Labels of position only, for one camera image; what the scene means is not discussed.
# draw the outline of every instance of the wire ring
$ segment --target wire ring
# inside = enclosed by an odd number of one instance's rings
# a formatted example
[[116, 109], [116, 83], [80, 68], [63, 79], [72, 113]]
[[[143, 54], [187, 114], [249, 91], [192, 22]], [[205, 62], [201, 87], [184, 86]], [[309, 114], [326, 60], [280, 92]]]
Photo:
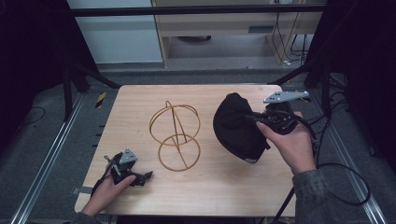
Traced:
[[[198, 156], [197, 156], [197, 158], [195, 159], [195, 161], [194, 161], [191, 165], [188, 165], [188, 164], [186, 163], [186, 161], [184, 160], [183, 155], [182, 155], [181, 152], [180, 152], [180, 148], [179, 148], [180, 145], [176, 145], [176, 148], [177, 148], [177, 151], [178, 151], [178, 153], [179, 153], [179, 155], [180, 155], [180, 158], [183, 160], [183, 163], [184, 163], [184, 165], [186, 166], [186, 168], [182, 168], [182, 169], [171, 168], [170, 166], [166, 165], [166, 164], [163, 162], [163, 159], [161, 158], [161, 149], [163, 148], [163, 146], [166, 146], [166, 144], [161, 144], [161, 145], [160, 145], [160, 148], [158, 149], [158, 158], [160, 159], [160, 163], [161, 163], [166, 169], [171, 170], [171, 171], [175, 171], [175, 172], [186, 171], [186, 170], [190, 169], [192, 166], [194, 166], [195, 163], [198, 162], [198, 160], [199, 160], [199, 158], [200, 158], [200, 156], [201, 156], [201, 148], [200, 148], [200, 146], [199, 146], [197, 140], [195, 140], [194, 138], [192, 138], [192, 137], [191, 137], [190, 135], [188, 135], [188, 134], [186, 134], [185, 136], [188, 136], [188, 137], [189, 137], [191, 140], [193, 140], [193, 141], [195, 142], [195, 144], [198, 146]], [[166, 138], [166, 139], [164, 140], [164, 142], [166, 142], [166, 141], [168, 141], [169, 139], [172, 138], [172, 140], [173, 140], [174, 143], [175, 143], [174, 137], [175, 137], [174, 135], [169, 136], [168, 138]]]
[[[185, 133], [183, 125], [181, 124], [180, 118], [178, 117], [178, 114], [177, 114], [177, 112], [175, 110], [175, 108], [177, 108], [177, 107], [181, 107], [181, 108], [185, 108], [185, 109], [190, 110], [196, 116], [196, 118], [198, 119], [198, 128], [197, 128], [196, 133], [193, 136], [188, 135], [188, 134]], [[163, 113], [165, 113], [166, 111], [168, 111], [168, 110], [172, 111], [173, 126], [174, 126], [174, 130], [175, 130], [175, 134], [173, 134], [173, 135], [167, 137], [165, 140], [161, 141], [158, 138], [156, 138], [154, 136], [154, 134], [152, 133], [152, 127], [153, 127], [155, 121], [157, 120], [157, 118], [160, 115], [162, 115]], [[181, 133], [177, 132], [177, 126], [180, 128]], [[159, 110], [157, 113], [155, 113], [153, 115], [153, 117], [151, 118], [151, 120], [149, 122], [149, 125], [148, 125], [148, 129], [149, 129], [149, 133], [154, 138], [154, 140], [161, 144], [159, 149], [158, 149], [158, 159], [160, 160], [160, 163], [163, 165], [163, 167], [165, 167], [166, 169], [171, 170], [171, 171], [175, 171], [175, 172], [185, 171], [185, 170], [190, 169], [192, 166], [194, 166], [196, 164], [196, 162], [198, 162], [198, 160], [199, 160], [199, 158], [201, 156], [201, 148], [200, 148], [198, 142], [195, 140], [195, 136], [198, 134], [199, 130], [201, 129], [201, 121], [200, 121], [200, 118], [198, 116], [198, 112], [197, 112], [197, 110], [194, 107], [192, 107], [190, 105], [172, 105], [169, 101], [166, 101], [165, 102], [165, 107], [162, 108], [161, 110]], [[184, 141], [182, 141], [182, 142], [179, 141], [179, 137], [180, 136], [182, 136], [184, 138]], [[172, 139], [173, 144], [166, 143], [169, 139]], [[184, 157], [183, 157], [183, 155], [182, 155], [182, 153], [180, 151], [180, 146], [189, 143], [191, 140], [193, 140], [195, 142], [195, 144], [198, 146], [198, 155], [197, 155], [197, 158], [195, 159], [195, 161], [192, 164], [188, 165], [186, 163], [186, 161], [184, 160]], [[163, 146], [175, 147], [177, 149], [179, 155], [180, 155], [180, 158], [182, 159], [182, 161], [183, 161], [183, 163], [185, 165], [185, 168], [175, 169], [175, 168], [171, 168], [170, 166], [166, 165], [163, 162], [163, 159], [161, 157], [161, 151], [162, 151]]]
[[153, 117], [151, 118], [151, 120], [150, 120], [150, 122], [149, 122], [148, 129], [149, 129], [149, 133], [151, 134], [151, 136], [154, 138], [155, 141], [157, 141], [157, 142], [160, 143], [160, 144], [164, 144], [164, 145], [166, 145], [166, 146], [169, 146], [169, 147], [173, 147], [174, 145], [172, 145], [172, 144], [165, 144], [163, 141], [161, 141], [161, 140], [159, 140], [158, 138], [156, 138], [156, 137], [154, 136], [154, 134], [152, 133], [152, 126], [154, 125], [155, 121], [157, 120], [157, 118], [158, 118], [160, 115], [162, 115], [163, 113], [165, 113], [165, 112], [168, 111], [168, 110], [172, 110], [172, 115], [173, 115], [173, 120], [174, 120], [174, 128], [175, 128], [175, 133], [176, 133], [176, 135], [178, 135], [178, 134], [177, 134], [177, 126], [176, 126], [175, 117], [177, 118], [178, 125], [179, 125], [181, 131], [183, 132], [183, 135], [185, 135], [183, 126], [182, 126], [182, 124], [181, 124], [181, 122], [180, 122], [180, 118], [178, 117], [177, 112], [176, 112], [176, 110], [175, 110], [175, 108], [177, 108], [177, 107], [182, 107], [182, 108], [185, 108], [185, 109], [189, 109], [189, 110], [198, 118], [198, 129], [197, 129], [195, 135], [193, 135], [192, 138], [191, 138], [190, 140], [187, 140], [187, 138], [184, 138], [185, 142], [182, 143], [182, 144], [179, 143], [180, 145], [189, 143], [193, 138], [196, 137], [196, 135], [198, 134], [198, 132], [199, 132], [200, 129], [201, 129], [201, 120], [200, 120], [200, 118], [199, 118], [199, 116], [198, 116], [197, 110], [196, 110], [194, 107], [192, 107], [192, 106], [190, 106], [190, 105], [171, 105], [171, 103], [170, 103], [169, 101], [166, 101], [165, 107], [162, 108], [161, 110], [159, 110], [157, 113], [155, 113], [155, 114], [153, 115]]

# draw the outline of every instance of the wooden table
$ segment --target wooden table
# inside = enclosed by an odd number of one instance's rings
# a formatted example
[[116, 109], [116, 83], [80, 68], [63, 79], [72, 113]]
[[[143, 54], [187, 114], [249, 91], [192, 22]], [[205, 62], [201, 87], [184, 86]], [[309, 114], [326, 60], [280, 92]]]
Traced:
[[[102, 138], [93, 156], [83, 186], [92, 187], [102, 176], [107, 161], [129, 147], [138, 157], [133, 171], [139, 174], [153, 171], [144, 187], [125, 190], [104, 213], [115, 215], [167, 216], [274, 216], [292, 186], [290, 168], [282, 160], [276, 147], [265, 150], [256, 164], [242, 161], [227, 151], [213, 131], [213, 117], [226, 94], [238, 92], [249, 101], [253, 111], [262, 112], [264, 98], [275, 91], [272, 85], [180, 85], [180, 86], [123, 86], [109, 115]], [[183, 172], [170, 171], [160, 163], [160, 143], [149, 132], [152, 116], [172, 105], [193, 106], [199, 115], [201, 128], [195, 140], [201, 155], [192, 168]], [[193, 135], [197, 118], [188, 110], [177, 110], [185, 132]], [[171, 113], [153, 125], [152, 132], [159, 139], [175, 133]], [[191, 157], [196, 156], [193, 141], [183, 146]], [[162, 150], [166, 162], [181, 164], [175, 150]], [[80, 211], [90, 195], [80, 193], [75, 209]], [[294, 217], [293, 198], [283, 216]]]

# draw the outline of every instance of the gray sleeve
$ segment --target gray sleeve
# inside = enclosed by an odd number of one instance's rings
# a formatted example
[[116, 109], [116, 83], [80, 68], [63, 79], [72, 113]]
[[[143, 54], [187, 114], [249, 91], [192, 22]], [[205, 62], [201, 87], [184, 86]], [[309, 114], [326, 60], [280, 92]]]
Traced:
[[94, 217], [90, 217], [83, 213], [77, 213], [76, 216], [73, 218], [73, 220], [70, 222], [70, 224], [102, 224], [102, 223], [96, 220]]
[[328, 189], [318, 170], [296, 175], [293, 179], [296, 194], [296, 223], [343, 223], [337, 212], [338, 201]]

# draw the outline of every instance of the metal rail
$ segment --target metal rail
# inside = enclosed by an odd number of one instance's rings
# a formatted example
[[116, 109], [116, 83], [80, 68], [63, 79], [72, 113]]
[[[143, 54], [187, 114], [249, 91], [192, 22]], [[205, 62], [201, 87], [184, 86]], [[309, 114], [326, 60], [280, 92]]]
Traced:
[[69, 134], [71, 127], [77, 117], [77, 114], [81, 108], [81, 103], [84, 98], [84, 93], [78, 93], [77, 99], [74, 105], [74, 111], [70, 116], [70, 119], [65, 121], [62, 125], [58, 135], [55, 137], [55, 140], [52, 143], [52, 146], [49, 149], [46, 159], [44, 159], [37, 175], [35, 176], [35, 180], [30, 186], [28, 192], [23, 198], [21, 205], [18, 207], [18, 210], [15, 212], [14, 216], [11, 219], [11, 224], [23, 224], [26, 222], [27, 218], [30, 215], [30, 212], [35, 205], [35, 201], [38, 198], [41, 190], [46, 183], [46, 180], [50, 174], [53, 164], [56, 161], [56, 158], [61, 151], [64, 141], [66, 140], [67, 135]]
[[225, 13], [275, 13], [275, 12], [320, 12], [325, 9], [342, 9], [347, 5], [326, 4], [303, 5], [241, 5], [241, 6], [195, 6], [195, 7], [116, 7], [78, 8], [69, 10], [48, 10], [45, 14], [65, 14], [74, 17], [144, 16], [177, 14], [225, 14]]

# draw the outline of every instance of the black cloth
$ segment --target black cloth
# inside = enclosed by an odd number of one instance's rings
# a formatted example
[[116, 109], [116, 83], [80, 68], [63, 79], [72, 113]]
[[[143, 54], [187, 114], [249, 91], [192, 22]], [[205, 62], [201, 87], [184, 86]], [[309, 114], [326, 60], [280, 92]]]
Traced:
[[253, 116], [248, 100], [230, 93], [219, 105], [213, 118], [213, 129], [221, 144], [238, 158], [256, 162], [270, 148], [256, 124], [247, 122]]

